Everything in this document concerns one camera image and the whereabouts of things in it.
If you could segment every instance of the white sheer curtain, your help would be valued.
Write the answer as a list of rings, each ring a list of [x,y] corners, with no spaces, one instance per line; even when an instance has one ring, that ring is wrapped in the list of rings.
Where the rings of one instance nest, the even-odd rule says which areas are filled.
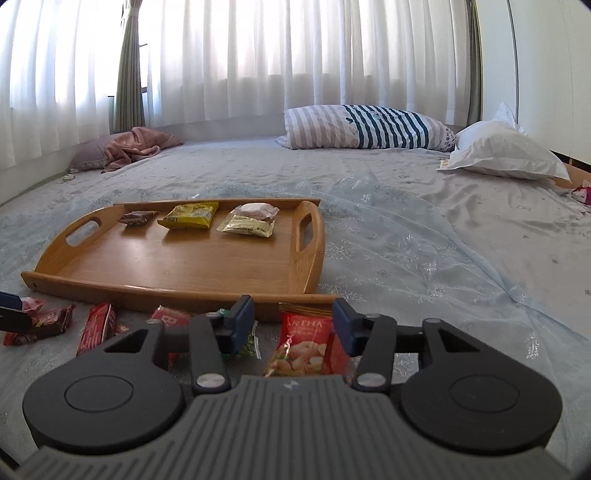
[[[465,125],[466,0],[144,0],[152,127],[365,103]]]
[[[0,170],[109,134],[120,20],[121,0],[0,8]]]

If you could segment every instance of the pink blanket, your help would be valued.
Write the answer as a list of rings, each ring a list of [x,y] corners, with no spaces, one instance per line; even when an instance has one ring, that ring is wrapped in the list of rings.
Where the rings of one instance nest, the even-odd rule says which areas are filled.
[[[118,170],[143,158],[158,155],[160,150],[182,144],[174,135],[146,127],[133,127],[131,132],[118,135],[107,144],[107,166],[103,172]]]

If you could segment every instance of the tray handle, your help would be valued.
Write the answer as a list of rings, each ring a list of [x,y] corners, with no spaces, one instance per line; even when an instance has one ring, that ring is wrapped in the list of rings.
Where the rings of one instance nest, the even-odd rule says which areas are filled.
[[[312,239],[304,246],[308,224],[312,225]],[[315,293],[324,263],[324,221],[314,203],[301,202],[295,210],[290,248],[289,292]]]
[[[82,252],[92,242],[97,240],[101,235],[108,231],[117,220],[125,213],[125,207],[122,205],[113,205],[111,207],[101,208],[90,212],[84,217],[78,218],[70,225],[68,225],[45,250],[37,267],[36,272],[56,274],[58,273],[72,258],[78,253]],[[88,235],[82,242],[77,245],[70,245],[67,239],[70,235],[75,233],[87,223],[96,222],[99,226],[97,230]]]

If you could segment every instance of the bed sheet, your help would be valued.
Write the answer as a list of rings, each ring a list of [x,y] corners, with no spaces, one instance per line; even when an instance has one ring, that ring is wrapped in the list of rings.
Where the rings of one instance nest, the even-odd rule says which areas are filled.
[[[515,262],[503,264],[499,262],[503,255],[496,249],[510,231],[523,240],[527,240],[524,235],[530,236],[535,245],[538,238],[558,239],[565,225],[563,240],[572,244],[572,238],[578,240],[591,222],[580,213],[581,207],[547,186],[436,172],[442,156],[416,150],[290,151],[270,139],[211,142],[188,144],[113,174],[78,174],[70,183],[49,182],[0,209],[0,289],[28,293],[18,274],[34,266],[48,240],[82,214],[112,202],[320,196],[327,230],[321,291],[339,293],[362,312],[381,311],[406,325],[418,325],[429,316],[442,317],[548,376],[565,402],[563,419],[548,449],[569,467],[577,466],[586,460],[589,447],[589,342],[560,323],[565,317],[554,312],[560,304],[551,302],[547,310],[535,294],[530,297],[508,280],[511,274],[521,275],[526,287],[542,288],[545,278],[533,276],[537,270],[515,268],[515,257],[525,262],[522,257],[539,257],[539,252],[518,248],[515,239],[509,239],[507,248],[513,245],[510,253]],[[554,217],[546,213],[544,220],[537,210],[542,198],[553,208],[545,207]],[[539,215],[537,223],[531,224],[525,212]],[[477,243],[475,250],[483,257],[462,240]],[[585,252],[584,242],[575,245]],[[495,260],[499,270],[493,267]],[[552,265],[560,272],[565,260],[556,260],[558,264]],[[582,272],[581,263],[576,268]],[[572,272],[554,275],[545,285],[565,281]],[[65,304],[49,300],[51,306]],[[568,321],[578,314],[583,317],[584,304],[569,306]],[[0,396],[0,445],[18,461],[34,451],[20,410],[24,390],[39,375],[73,357],[87,312],[88,306],[79,305],[73,328],[63,336],[3,349],[0,354],[0,384],[5,392]],[[134,325],[147,316],[123,312],[120,318]],[[264,353],[270,353],[277,328],[262,326],[260,334]],[[262,368],[255,361],[235,367],[254,374]],[[397,356],[394,368],[403,380],[415,365],[412,358]],[[183,369],[175,373],[182,380]]]
[[[121,189],[172,192],[223,181],[254,185],[306,179],[326,186],[371,173],[434,204],[463,241],[569,328],[591,338],[591,209],[548,184],[469,171],[436,171],[429,150],[288,150],[274,138],[188,143],[119,172],[52,181],[0,208],[34,212]]]

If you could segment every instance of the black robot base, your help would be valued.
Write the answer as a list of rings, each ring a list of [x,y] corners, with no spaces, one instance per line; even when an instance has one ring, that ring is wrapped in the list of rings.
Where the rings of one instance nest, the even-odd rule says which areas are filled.
[[[335,331],[347,354],[363,355],[351,386],[336,375],[243,376],[231,388],[221,353],[240,350],[253,321],[244,296],[227,316],[200,315],[185,328],[146,325],[41,377],[22,405],[40,450],[15,478],[568,475],[544,450],[561,414],[554,385],[442,320],[398,326],[338,299]],[[187,407],[165,370],[169,352],[190,353]],[[418,353],[420,370],[391,385],[397,352]]]

